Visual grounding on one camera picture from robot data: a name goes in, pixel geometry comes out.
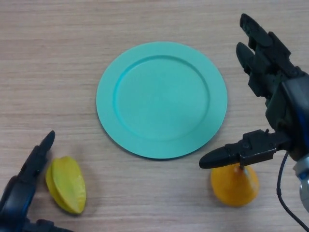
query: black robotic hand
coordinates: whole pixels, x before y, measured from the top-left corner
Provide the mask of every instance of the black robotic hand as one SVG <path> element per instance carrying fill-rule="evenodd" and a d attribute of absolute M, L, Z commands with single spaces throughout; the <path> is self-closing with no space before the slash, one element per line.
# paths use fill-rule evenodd
<path fill-rule="evenodd" d="M 51 131 L 33 148 L 18 175 L 8 182 L 0 200 L 0 232 L 72 232 L 46 220 L 30 223 L 28 208 L 36 190 L 37 178 L 47 163 L 47 152 L 55 140 Z"/>
<path fill-rule="evenodd" d="M 246 14 L 240 27 L 249 37 L 249 48 L 238 43 L 236 54 L 249 87 L 257 97 L 266 99 L 266 118 L 275 133 L 256 130 L 243 135 L 205 156 L 200 168 L 216 168 L 240 163 L 241 166 L 273 158 L 279 150 L 299 161 L 309 155 L 309 75 L 289 60 L 290 51 L 273 32 L 266 33 Z"/>

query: starfruit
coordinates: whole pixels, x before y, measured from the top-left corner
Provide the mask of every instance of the starfruit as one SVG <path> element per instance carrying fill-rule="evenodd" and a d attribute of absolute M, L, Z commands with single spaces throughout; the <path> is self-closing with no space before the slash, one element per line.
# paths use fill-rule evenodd
<path fill-rule="evenodd" d="M 80 214 L 86 203 L 86 188 L 78 163 L 69 156 L 56 158 L 45 176 L 47 187 L 63 210 Z"/>

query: plate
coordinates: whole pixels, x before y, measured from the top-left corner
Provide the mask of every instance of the plate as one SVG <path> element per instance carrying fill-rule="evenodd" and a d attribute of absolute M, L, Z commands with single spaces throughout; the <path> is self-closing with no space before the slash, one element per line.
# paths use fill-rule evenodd
<path fill-rule="evenodd" d="M 122 148 L 151 159 L 172 159 L 205 145 L 219 130 L 227 90 L 202 53 L 174 42 L 133 47 L 105 70 L 97 113 Z"/>

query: tabletop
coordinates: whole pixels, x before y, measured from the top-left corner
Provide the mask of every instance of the tabletop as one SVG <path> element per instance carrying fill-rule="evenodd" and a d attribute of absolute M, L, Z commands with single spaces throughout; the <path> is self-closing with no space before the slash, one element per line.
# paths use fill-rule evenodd
<path fill-rule="evenodd" d="M 31 220 L 52 220 L 75 232 L 303 231 L 276 196 L 283 153 L 252 165 L 260 191 L 250 204 L 221 204 L 199 159 L 243 133 L 269 128 L 265 101 L 248 87 L 236 57 L 247 43 L 241 13 L 273 31 L 309 72 L 308 0 L 0 0 L 0 190 L 32 148 L 55 130 L 53 157 L 81 166 L 87 203 L 78 217 L 63 213 L 44 177 L 29 209 Z M 228 110 L 216 136 L 193 154 L 153 161 L 120 149 L 102 129 L 95 98 L 107 66 L 129 48 L 151 41 L 189 45 L 220 70 Z M 299 181 L 288 159 L 282 195 L 309 223 Z"/>

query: wire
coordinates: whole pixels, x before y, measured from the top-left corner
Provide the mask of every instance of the wire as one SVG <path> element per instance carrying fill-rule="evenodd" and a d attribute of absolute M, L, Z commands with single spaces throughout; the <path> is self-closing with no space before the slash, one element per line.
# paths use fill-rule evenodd
<path fill-rule="evenodd" d="M 300 220 L 295 214 L 292 213 L 292 211 L 286 206 L 286 204 L 284 203 L 283 199 L 282 199 L 282 194 L 281 194 L 281 178 L 282 178 L 282 173 L 283 173 L 283 169 L 284 169 L 284 165 L 285 165 L 285 162 L 287 160 L 289 156 L 289 153 L 286 152 L 284 157 L 283 157 L 283 160 L 282 160 L 282 163 L 281 163 L 281 166 L 280 166 L 280 169 L 279 169 L 279 174 L 278 174 L 278 181 L 277 181 L 277 196 L 278 196 L 278 199 L 281 203 L 281 205 L 283 206 L 283 208 L 285 209 L 285 211 L 302 227 L 304 228 L 305 231 L 309 232 L 309 228 L 305 225 L 305 223 L 302 222 L 302 220 Z"/>

